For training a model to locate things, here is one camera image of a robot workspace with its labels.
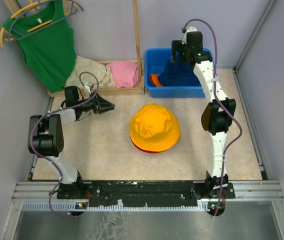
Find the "navy blue hat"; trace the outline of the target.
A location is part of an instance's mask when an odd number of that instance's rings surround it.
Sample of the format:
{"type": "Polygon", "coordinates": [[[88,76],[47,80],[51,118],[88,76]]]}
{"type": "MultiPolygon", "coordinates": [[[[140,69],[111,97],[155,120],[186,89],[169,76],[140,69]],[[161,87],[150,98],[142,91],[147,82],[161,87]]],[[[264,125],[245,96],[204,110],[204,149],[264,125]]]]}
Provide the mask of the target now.
{"type": "Polygon", "coordinates": [[[198,87],[200,82],[187,63],[168,60],[163,72],[158,76],[163,87],[198,87]]]}

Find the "blue plastic bin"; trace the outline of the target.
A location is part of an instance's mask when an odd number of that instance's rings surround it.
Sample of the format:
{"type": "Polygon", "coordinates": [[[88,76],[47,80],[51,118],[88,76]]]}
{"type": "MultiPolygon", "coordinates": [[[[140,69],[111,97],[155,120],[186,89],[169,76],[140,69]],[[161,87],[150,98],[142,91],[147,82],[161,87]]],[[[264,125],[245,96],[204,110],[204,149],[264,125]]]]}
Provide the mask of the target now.
{"type": "Polygon", "coordinates": [[[170,60],[170,48],[150,48],[145,52],[144,86],[152,98],[203,98],[205,97],[197,78],[195,86],[156,86],[151,74],[161,74],[167,61],[170,60]]]}

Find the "orange hat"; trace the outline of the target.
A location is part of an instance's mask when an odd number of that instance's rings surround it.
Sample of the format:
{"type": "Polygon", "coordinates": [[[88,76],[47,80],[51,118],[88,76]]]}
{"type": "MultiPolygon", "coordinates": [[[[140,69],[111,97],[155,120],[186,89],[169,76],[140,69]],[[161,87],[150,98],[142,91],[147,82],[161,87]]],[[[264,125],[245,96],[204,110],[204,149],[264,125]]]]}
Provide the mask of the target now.
{"type": "Polygon", "coordinates": [[[152,73],[149,75],[149,79],[156,87],[163,87],[162,83],[159,81],[159,74],[152,73]]]}

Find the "red bucket hat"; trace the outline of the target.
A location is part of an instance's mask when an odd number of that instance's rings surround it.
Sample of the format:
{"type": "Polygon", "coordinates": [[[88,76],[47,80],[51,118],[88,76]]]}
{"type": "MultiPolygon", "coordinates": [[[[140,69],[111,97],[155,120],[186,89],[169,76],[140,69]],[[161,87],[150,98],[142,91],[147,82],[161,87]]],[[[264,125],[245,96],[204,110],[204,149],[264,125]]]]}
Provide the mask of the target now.
{"type": "Polygon", "coordinates": [[[130,140],[131,140],[131,143],[133,144],[133,146],[134,146],[136,149],[138,149],[138,150],[140,150],[140,151],[142,151],[142,152],[148,153],[148,154],[158,154],[158,153],[162,153],[162,152],[164,152],[164,151],[166,151],[166,150],[168,150],[168,149],[170,149],[171,147],[174,146],[174,145],[172,145],[172,146],[170,146],[169,148],[166,148],[166,149],[164,149],[164,150],[162,150],[162,151],[151,151],[151,150],[145,150],[145,149],[139,148],[137,145],[135,145],[135,143],[132,141],[132,139],[130,139],[130,140]]]}

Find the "yellow bucket hat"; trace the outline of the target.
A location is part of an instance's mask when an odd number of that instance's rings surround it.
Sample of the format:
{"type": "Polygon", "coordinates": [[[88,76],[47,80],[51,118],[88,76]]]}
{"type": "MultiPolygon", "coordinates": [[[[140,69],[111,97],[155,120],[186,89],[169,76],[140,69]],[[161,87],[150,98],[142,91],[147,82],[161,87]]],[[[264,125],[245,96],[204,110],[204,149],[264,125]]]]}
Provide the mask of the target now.
{"type": "Polygon", "coordinates": [[[180,125],[169,109],[150,103],[131,117],[129,136],[141,149],[162,151],[178,142],[180,125]]]}

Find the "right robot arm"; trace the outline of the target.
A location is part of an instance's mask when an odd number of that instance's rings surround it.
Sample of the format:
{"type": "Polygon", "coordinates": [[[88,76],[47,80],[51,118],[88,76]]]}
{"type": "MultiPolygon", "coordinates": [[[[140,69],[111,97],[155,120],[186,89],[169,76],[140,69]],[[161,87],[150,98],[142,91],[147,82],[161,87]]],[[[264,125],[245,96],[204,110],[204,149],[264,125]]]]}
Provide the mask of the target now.
{"type": "Polygon", "coordinates": [[[228,185],[224,152],[227,132],[232,124],[236,101],[230,99],[220,86],[214,61],[203,48],[203,36],[195,27],[183,29],[182,40],[172,41],[172,62],[186,63],[193,68],[207,100],[201,116],[202,128],[211,138],[211,162],[202,185],[193,189],[197,199],[205,196],[218,197],[228,185]]]}

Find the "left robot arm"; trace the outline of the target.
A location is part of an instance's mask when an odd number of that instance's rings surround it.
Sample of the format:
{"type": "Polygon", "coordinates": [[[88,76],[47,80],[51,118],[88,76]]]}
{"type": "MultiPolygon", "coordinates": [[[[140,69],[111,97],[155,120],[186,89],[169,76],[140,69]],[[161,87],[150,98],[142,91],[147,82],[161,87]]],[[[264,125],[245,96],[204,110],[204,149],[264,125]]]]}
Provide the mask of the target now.
{"type": "Polygon", "coordinates": [[[68,188],[68,193],[75,198],[82,197],[86,192],[80,183],[79,172],[72,167],[64,150],[63,127],[78,122],[83,113],[103,114],[115,109],[115,105],[98,93],[89,93],[85,99],[76,86],[64,89],[65,100],[61,108],[47,115],[30,117],[28,149],[30,153],[46,159],[55,168],[60,179],[60,186],[68,188]]]}

